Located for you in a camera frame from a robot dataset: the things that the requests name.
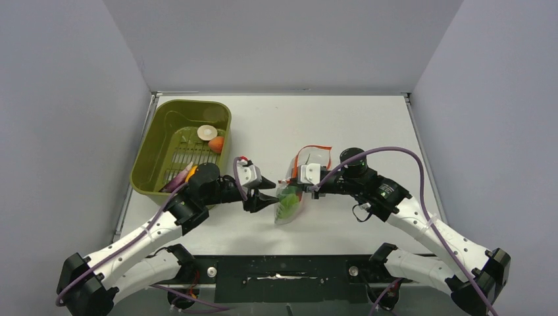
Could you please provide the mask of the clear zip bag orange zipper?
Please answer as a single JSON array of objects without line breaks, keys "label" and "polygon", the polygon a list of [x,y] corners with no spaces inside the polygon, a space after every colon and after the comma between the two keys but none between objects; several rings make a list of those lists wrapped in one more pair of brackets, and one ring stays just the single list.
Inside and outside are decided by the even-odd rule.
[{"label": "clear zip bag orange zipper", "polygon": [[310,198],[307,188],[320,182],[320,172],[331,166],[331,147],[306,145],[291,160],[283,179],[278,181],[274,205],[274,224],[288,224],[305,209],[305,201]]}]

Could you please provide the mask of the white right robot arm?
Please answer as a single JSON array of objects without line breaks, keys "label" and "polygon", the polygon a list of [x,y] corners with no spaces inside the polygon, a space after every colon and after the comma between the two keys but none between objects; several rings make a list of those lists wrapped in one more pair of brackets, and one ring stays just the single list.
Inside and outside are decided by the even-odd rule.
[{"label": "white right robot arm", "polygon": [[[368,167],[369,155],[386,151],[405,153],[415,160],[417,197]],[[424,166],[414,152],[394,146],[367,151],[352,147],[342,152],[340,164],[332,169],[320,163],[295,164],[292,180],[315,199],[326,194],[351,196],[369,216],[400,229],[434,254],[425,257],[383,244],[370,262],[376,280],[411,280],[447,294],[468,315],[496,315],[494,302],[507,284],[510,255],[501,248],[489,250],[474,243],[427,210]]]}]

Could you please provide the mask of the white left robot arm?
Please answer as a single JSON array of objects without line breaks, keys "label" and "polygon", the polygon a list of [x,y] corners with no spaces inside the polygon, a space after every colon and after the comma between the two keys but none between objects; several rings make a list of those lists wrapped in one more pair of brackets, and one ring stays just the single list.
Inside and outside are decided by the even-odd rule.
[{"label": "white left robot arm", "polygon": [[278,202],[263,190],[275,183],[261,175],[250,160],[239,157],[232,176],[222,175],[216,164],[198,165],[146,223],[111,245],[64,263],[55,304],[71,315],[108,315],[131,294],[161,281],[189,278],[195,259],[172,241],[186,235],[209,216],[209,207],[242,202],[256,213]]}]

